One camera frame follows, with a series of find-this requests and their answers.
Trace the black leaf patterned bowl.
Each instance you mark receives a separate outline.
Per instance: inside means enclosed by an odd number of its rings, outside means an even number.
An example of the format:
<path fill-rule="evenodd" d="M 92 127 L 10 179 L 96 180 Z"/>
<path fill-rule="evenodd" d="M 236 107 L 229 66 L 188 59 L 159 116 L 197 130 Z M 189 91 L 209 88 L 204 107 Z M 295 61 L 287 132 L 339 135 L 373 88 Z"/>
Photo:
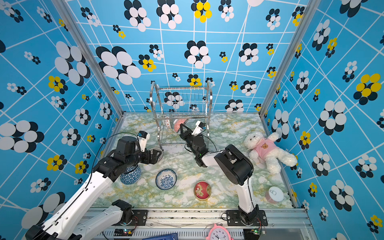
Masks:
<path fill-rule="evenodd" d="M 173 126 L 174 131 L 178 133 L 181 129 L 181 124 L 185 124 L 187 121 L 188 119 L 176 119 Z"/>

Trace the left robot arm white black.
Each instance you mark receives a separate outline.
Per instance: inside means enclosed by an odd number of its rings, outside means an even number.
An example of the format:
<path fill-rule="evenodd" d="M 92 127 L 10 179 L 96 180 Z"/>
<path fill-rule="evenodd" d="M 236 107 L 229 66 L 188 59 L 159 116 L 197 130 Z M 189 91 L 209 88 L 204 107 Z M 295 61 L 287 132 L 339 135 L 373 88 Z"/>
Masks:
<path fill-rule="evenodd" d="M 115 224 L 137 223 L 132 205 L 117 200 L 99 215 L 81 223 L 84 214 L 99 196 L 109 188 L 127 168 L 138 164 L 155 165 L 163 157 L 160 148 L 147 149 L 145 137 L 124 136 L 118 140 L 116 149 L 111 150 L 93 167 L 84 185 L 41 225 L 32 226 L 26 233 L 27 240 L 91 240 Z"/>

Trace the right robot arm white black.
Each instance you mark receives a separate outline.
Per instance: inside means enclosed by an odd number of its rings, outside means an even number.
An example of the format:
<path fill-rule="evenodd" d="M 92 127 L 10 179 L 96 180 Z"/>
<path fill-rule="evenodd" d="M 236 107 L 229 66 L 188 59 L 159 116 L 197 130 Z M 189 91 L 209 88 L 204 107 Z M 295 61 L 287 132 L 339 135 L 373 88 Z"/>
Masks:
<path fill-rule="evenodd" d="M 202 134 L 203 125 L 197 122 L 196 128 L 191 130 L 185 124 L 180 124 L 180 137 L 194 154 L 199 167 L 220 167 L 228 180 L 236 185 L 240 217 L 246 225 L 250 225 L 259 211 L 252 191 L 251 177 L 254 166 L 249 158 L 232 144 L 223 150 L 209 151 Z"/>

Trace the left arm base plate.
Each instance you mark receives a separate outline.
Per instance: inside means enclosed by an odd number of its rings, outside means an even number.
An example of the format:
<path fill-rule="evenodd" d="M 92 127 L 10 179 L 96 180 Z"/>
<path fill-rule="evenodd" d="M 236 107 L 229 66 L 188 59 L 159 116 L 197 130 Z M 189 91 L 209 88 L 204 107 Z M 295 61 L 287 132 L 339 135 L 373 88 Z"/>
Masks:
<path fill-rule="evenodd" d="M 148 210 L 125 210 L 122 219 L 117 225 L 120 226 L 145 226 L 148 218 Z"/>

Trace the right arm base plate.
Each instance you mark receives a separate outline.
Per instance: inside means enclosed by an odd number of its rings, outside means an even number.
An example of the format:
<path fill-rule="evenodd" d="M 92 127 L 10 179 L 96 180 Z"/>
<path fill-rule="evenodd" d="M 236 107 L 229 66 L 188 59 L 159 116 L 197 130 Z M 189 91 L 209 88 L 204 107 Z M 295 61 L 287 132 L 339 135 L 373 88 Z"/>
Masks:
<path fill-rule="evenodd" d="M 252 222 L 246 223 L 239 210 L 227 210 L 228 226 L 267 227 L 269 225 L 265 211 L 259 210 Z"/>

